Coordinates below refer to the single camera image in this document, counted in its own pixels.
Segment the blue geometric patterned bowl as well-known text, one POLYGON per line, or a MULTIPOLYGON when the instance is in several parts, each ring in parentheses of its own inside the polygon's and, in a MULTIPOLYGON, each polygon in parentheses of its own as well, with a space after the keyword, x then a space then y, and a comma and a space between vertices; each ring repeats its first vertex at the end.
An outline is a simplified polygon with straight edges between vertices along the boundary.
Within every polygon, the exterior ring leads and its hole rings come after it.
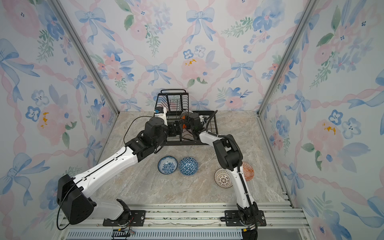
POLYGON ((198 171, 198 168, 199 163, 194 158, 186 157, 180 161, 179 170, 182 175, 192 176, 198 171))

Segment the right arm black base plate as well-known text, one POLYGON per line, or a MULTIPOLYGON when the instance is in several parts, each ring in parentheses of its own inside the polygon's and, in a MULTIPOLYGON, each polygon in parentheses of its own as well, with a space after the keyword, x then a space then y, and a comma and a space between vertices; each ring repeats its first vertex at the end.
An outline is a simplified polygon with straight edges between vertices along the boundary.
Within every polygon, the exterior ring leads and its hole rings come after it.
POLYGON ((266 227, 266 217, 264 212, 259 210, 256 214, 246 214, 241 211, 225 211, 225 215, 220 218, 221 222, 225 222, 227 227, 266 227))

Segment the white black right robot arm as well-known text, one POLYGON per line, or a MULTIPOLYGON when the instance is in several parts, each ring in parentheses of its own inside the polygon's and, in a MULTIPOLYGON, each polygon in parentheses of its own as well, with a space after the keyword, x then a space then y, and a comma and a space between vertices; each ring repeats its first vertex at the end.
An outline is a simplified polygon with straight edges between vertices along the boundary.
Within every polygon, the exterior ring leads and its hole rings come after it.
POLYGON ((243 154, 233 135, 220 135, 208 129, 215 115, 204 118, 197 113, 188 113, 184 117, 186 128, 200 142, 214 148, 220 166, 229 174, 233 184, 240 220, 245 226, 258 227, 262 223, 258 219, 261 214, 245 180, 243 154))

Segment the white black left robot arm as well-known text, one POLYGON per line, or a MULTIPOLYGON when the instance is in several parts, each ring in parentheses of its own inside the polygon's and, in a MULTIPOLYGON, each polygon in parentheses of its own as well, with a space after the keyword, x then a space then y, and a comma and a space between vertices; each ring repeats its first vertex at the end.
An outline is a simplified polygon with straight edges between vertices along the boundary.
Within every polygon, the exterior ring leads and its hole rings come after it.
POLYGON ((69 224, 77 225, 88 218, 105 218, 120 226, 128 225, 132 214, 124 201, 101 201, 91 196, 123 170, 159 152, 167 137, 166 115, 156 114, 146 122, 143 131, 105 161, 74 177, 61 177, 57 203, 69 224))

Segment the orange plastic bowl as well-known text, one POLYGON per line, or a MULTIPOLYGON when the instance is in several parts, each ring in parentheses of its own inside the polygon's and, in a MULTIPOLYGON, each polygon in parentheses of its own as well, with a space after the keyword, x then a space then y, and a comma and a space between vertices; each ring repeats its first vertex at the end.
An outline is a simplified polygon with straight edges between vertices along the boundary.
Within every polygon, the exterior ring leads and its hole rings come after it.
POLYGON ((189 125, 189 112, 183 112, 180 116, 183 129, 187 129, 189 125))

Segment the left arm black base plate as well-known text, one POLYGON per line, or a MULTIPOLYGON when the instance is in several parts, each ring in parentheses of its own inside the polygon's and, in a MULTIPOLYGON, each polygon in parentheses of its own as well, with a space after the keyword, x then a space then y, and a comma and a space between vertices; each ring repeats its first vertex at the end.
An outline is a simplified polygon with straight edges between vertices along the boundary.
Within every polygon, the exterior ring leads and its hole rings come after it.
POLYGON ((146 218, 145 210, 124 210, 116 219, 104 219, 104 227, 142 227, 146 218))

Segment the blue floral ceramic bowl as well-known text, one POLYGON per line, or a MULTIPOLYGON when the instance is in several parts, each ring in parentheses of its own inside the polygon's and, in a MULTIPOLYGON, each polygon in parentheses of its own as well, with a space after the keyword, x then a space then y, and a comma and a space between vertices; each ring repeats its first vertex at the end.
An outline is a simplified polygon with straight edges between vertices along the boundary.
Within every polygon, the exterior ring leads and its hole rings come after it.
POLYGON ((158 170, 163 175, 170 175, 178 168, 178 161, 175 157, 165 156, 158 162, 158 170))

